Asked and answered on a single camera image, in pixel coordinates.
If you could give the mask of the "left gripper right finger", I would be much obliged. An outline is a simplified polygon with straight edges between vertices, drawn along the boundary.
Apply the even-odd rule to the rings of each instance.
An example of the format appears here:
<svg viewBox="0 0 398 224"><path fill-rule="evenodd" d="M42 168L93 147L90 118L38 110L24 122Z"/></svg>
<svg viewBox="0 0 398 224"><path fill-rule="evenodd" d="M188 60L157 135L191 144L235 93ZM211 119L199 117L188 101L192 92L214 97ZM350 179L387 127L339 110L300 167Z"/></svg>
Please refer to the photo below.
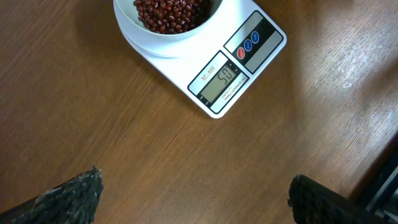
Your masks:
<svg viewBox="0 0 398 224"><path fill-rule="evenodd" d="M385 219L302 174L292 179L287 202L297 224L387 223Z"/></svg>

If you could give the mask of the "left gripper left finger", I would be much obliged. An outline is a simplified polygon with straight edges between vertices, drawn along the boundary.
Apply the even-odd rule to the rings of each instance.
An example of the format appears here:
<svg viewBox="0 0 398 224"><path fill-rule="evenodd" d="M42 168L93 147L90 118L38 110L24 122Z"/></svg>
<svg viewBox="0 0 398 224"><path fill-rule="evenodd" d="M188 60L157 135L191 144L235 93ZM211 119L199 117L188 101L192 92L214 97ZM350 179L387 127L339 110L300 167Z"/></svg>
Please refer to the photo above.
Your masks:
<svg viewBox="0 0 398 224"><path fill-rule="evenodd" d="M5 223L90 224L104 189L100 169L76 177L1 213Z"/></svg>

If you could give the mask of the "white digital kitchen scale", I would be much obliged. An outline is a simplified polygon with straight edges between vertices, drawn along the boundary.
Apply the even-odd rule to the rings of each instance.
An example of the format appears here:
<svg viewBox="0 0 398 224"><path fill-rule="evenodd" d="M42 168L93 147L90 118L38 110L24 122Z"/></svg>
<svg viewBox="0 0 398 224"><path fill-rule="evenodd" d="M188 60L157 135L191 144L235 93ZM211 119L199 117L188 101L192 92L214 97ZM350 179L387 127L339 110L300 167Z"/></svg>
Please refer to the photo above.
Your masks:
<svg viewBox="0 0 398 224"><path fill-rule="evenodd" d="M285 32L253 0L232 0L201 52L165 58L132 47L210 117L220 118L286 43Z"/></svg>

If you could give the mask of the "white round bowl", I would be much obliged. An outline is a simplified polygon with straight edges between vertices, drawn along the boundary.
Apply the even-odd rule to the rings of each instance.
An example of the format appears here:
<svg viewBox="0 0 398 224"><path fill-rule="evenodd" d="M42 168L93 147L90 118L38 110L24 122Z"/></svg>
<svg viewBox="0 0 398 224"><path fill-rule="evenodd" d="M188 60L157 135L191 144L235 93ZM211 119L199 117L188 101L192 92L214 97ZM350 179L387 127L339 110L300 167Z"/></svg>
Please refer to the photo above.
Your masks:
<svg viewBox="0 0 398 224"><path fill-rule="evenodd" d="M121 32L136 50L158 57L176 58L188 54L189 50L201 52L204 43L216 30L221 22L221 8L226 1L211 3L210 18L197 28L180 34L158 34L145 28L132 1L114 0L113 6Z"/></svg>

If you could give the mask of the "red beans in bowl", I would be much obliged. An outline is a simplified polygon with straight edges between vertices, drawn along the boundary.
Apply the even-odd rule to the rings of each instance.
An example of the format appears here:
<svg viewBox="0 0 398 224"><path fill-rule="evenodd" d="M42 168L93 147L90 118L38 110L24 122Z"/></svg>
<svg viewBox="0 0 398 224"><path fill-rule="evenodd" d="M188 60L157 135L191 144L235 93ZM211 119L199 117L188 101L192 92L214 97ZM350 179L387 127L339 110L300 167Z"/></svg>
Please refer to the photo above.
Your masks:
<svg viewBox="0 0 398 224"><path fill-rule="evenodd" d="M210 17L211 0L134 0L138 19L158 34L181 34L196 29Z"/></svg>

